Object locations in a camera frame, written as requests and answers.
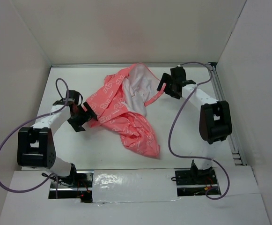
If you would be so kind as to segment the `pink jacket with white lining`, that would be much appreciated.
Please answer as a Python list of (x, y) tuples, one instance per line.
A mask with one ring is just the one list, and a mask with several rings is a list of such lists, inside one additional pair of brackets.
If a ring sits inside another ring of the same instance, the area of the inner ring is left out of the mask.
[(159, 79), (143, 63), (132, 64), (116, 74), (105, 77), (103, 86), (87, 98), (86, 103), (97, 115), (91, 128), (102, 126), (120, 136), (122, 145), (139, 155), (158, 159), (160, 145), (146, 107), (163, 91)]

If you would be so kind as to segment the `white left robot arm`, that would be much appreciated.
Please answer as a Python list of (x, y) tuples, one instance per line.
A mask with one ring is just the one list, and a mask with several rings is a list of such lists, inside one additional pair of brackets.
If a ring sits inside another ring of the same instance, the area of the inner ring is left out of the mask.
[(78, 174), (74, 164), (56, 156), (54, 134), (68, 122), (75, 132), (84, 131), (83, 125), (97, 120), (94, 108), (83, 100), (82, 95), (69, 90), (68, 98), (61, 98), (52, 104), (49, 115), (31, 127), (22, 127), (18, 131), (17, 163), (22, 167), (42, 168), (57, 175), (66, 186), (78, 183)]

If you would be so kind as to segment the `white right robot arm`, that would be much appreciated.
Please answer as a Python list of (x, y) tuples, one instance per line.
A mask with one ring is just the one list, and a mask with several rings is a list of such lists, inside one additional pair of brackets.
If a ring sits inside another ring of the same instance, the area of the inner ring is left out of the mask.
[(178, 111), (174, 122), (186, 103), (190, 102), (199, 112), (198, 131), (206, 142), (201, 156), (185, 156), (191, 158), (190, 178), (196, 184), (202, 183), (213, 169), (213, 160), (217, 151), (224, 146), (227, 137), (232, 133), (230, 108), (227, 101), (219, 101), (199, 88), (196, 83), (186, 78), (185, 69), (177, 66), (170, 69), (170, 74), (163, 73), (157, 91), (164, 91), (172, 98), (186, 100)]

